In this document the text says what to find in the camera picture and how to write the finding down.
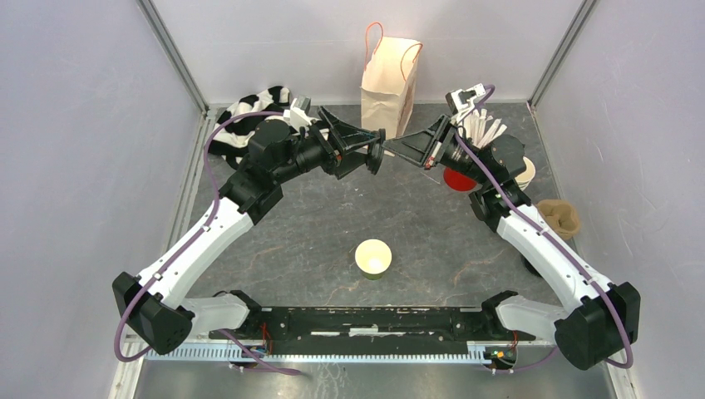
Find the black cup lid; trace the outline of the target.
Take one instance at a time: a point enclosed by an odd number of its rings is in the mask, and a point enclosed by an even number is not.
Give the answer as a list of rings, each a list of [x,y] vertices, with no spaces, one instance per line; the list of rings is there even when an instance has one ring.
[[[382,144],[386,139],[386,131],[384,129],[380,129],[377,131],[377,134],[378,138],[376,138],[376,140],[367,147],[367,158],[365,161],[367,170],[372,175],[376,175],[380,170],[384,156]]]

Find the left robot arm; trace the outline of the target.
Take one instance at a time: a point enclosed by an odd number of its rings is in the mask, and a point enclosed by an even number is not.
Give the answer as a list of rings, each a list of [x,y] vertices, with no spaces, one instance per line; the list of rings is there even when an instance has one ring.
[[[386,139],[383,129],[357,128],[320,108],[311,121],[298,108],[275,118],[270,111],[248,141],[248,152],[222,187],[214,188],[211,206],[174,247],[136,276],[119,274],[112,283],[121,315],[114,350],[121,352],[125,328],[159,354],[178,348],[186,338],[220,330],[254,337],[261,317],[242,294],[208,298],[187,294],[205,270],[238,238],[251,230],[283,198],[282,185],[317,168],[341,179],[364,165],[376,174]]]

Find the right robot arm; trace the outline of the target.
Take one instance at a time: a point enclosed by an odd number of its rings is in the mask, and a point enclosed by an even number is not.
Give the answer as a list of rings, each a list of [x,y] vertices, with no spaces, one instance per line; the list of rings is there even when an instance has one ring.
[[[515,292],[485,302],[481,331],[501,339],[510,331],[554,344],[579,370],[600,362],[623,369],[634,364],[641,297],[631,283],[613,283],[584,261],[548,224],[515,178],[525,171],[525,146],[502,135],[478,148],[447,116],[431,127],[383,143],[403,160],[429,170],[443,165],[473,179],[476,217],[517,249],[526,264],[549,284],[559,306],[538,303]]]

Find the green paper coffee cup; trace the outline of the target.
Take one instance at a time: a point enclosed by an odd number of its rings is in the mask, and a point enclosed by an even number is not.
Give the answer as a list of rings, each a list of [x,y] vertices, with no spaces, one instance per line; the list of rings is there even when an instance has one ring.
[[[369,280],[380,279],[392,263],[390,247],[380,239],[362,241],[354,251],[354,260],[362,275]]]

